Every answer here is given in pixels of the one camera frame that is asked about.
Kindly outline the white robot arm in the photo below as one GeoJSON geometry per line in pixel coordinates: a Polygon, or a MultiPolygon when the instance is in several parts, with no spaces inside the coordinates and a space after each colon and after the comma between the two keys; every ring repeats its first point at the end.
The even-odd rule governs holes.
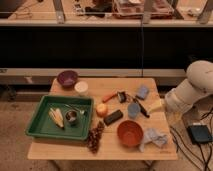
{"type": "Polygon", "coordinates": [[[198,60],[188,66],[186,78],[165,95],[166,108],[186,113],[209,95],[213,95],[213,62],[198,60]]]}

